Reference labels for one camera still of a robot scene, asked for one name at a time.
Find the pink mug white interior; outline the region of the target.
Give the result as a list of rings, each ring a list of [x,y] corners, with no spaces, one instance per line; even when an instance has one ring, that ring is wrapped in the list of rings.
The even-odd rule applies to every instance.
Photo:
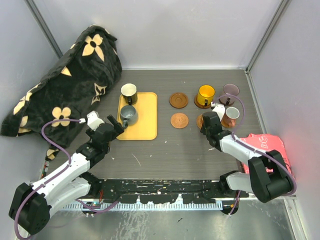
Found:
[[[228,107],[222,119],[238,119],[240,111],[236,107]]]

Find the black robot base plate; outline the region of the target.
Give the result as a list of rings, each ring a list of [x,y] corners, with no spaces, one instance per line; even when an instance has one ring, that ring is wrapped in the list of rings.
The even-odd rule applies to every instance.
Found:
[[[234,199],[237,191],[223,192],[216,180],[200,179],[99,179],[86,198],[102,199],[105,203],[119,200],[123,204],[174,203],[182,197],[184,204],[210,204],[219,198]]]

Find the brown wooden saucer coaster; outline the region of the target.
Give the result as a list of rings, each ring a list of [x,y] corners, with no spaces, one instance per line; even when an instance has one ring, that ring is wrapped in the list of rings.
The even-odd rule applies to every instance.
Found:
[[[214,96],[202,96],[196,94],[194,97],[194,104],[201,109],[209,109],[211,107],[211,102],[213,101]]]
[[[188,105],[188,97],[183,92],[175,92],[169,97],[169,103],[176,109],[182,109]]]

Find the purple mug black handle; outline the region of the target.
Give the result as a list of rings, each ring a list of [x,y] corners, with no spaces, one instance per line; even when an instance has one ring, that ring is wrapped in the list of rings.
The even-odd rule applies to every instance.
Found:
[[[222,92],[220,94],[220,98],[221,97],[234,97],[234,96],[237,97],[239,95],[239,93],[240,93],[240,89],[238,88],[237,85],[232,84],[232,83],[228,83],[223,86]]]

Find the dark wooden coaster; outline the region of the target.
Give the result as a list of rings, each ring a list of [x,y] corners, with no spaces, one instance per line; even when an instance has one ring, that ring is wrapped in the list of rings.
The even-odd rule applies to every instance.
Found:
[[[219,99],[219,102],[224,106],[232,106],[235,103],[235,98],[231,96],[224,96]]]

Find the woven rattan coaster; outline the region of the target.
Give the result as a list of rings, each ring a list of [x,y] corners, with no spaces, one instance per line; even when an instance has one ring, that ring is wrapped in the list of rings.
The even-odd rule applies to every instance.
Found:
[[[198,128],[201,130],[203,124],[204,124],[203,115],[200,114],[200,115],[196,118],[196,125],[197,125]]]
[[[171,116],[170,123],[176,129],[183,129],[189,124],[189,118],[184,113],[175,113]]]

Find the black mug cream interior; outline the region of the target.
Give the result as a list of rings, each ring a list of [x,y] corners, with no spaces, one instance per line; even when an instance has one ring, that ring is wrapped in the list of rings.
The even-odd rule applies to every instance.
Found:
[[[138,100],[137,87],[132,83],[124,84],[120,92],[128,105],[134,105]]]

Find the light wooden coaster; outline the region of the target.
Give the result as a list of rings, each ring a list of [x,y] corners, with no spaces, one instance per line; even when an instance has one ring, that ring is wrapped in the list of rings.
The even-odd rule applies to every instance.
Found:
[[[225,128],[234,128],[236,126],[236,119],[232,119],[232,118],[223,118],[221,120],[221,124],[225,127]]]

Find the yellow mug black handle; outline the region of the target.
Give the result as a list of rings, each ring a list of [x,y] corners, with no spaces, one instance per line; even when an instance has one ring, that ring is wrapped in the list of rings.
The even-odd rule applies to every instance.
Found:
[[[215,89],[211,85],[202,85],[199,87],[197,94],[204,97],[215,96]]]

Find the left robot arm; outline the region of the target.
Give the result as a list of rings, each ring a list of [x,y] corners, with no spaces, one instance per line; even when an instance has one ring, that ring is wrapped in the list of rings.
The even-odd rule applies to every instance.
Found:
[[[9,217],[14,220],[14,232],[19,240],[19,228],[30,236],[39,233],[50,218],[68,203],[83,196],[95,198],[100,193],[99,180],[88,171],[110,151],[110,143],[124,133],[124,128],[112,115],[103,121],[96,111],[77,120],[87,124],[89,141],[81,145],[68,160],[46,177],[31,185],[20,184],[14,193]]]

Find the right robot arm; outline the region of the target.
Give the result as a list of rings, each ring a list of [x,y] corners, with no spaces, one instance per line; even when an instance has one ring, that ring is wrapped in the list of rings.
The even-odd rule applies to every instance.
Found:
[[[288,171],[281,153],[249,145],[233,132],[222,128],[216,112],[202,115],[200,132],[216,150],[228,154],[249,168],[249,173],[231,171],[220,176],[219,191],[231,197],[236,191],[252,193],[262,203],[296,192],[297,183]]]

